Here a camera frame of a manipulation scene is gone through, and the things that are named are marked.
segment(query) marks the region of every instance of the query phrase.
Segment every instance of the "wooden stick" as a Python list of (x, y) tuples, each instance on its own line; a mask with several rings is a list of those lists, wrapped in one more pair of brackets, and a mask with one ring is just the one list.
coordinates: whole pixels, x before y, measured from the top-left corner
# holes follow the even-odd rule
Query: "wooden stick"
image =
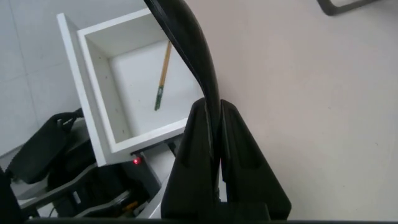
[(160, 102), (162, 101), (163, 87), (164, 87), (164, 83), (166, 81), (166, 74), (167, 74), (167, 68), (169, 67), (171, 51), (172, 51), (172, 43), (170, 41), (168, 41), (166, 55), (165, 55), (164, 61), (163, 61), (162, 75), (160, 76), (159, 87), (157, 89), (157, 94), (156, 94), (156, 103), (155, 103), (156, 111), (160, 108)]

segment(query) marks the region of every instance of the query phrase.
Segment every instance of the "white open box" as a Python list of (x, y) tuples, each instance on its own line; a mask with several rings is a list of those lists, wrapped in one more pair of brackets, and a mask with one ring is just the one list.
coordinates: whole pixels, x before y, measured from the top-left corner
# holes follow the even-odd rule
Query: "white open box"
[(84, 29), (57, 17), (100, 166), (131, 160), (132, 152), (183, 133), (203, 93), (173, 48), (154, 110), (168, 38), (150, 10)]

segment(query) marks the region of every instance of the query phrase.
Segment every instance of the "white floor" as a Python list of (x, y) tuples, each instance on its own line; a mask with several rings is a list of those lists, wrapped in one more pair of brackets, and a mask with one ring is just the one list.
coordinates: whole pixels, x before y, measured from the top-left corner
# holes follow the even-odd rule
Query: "white floor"
[(145, 7), (132, 0), (0, 0), (0, 155), (80, 107), (56, 15), (87, 27)]

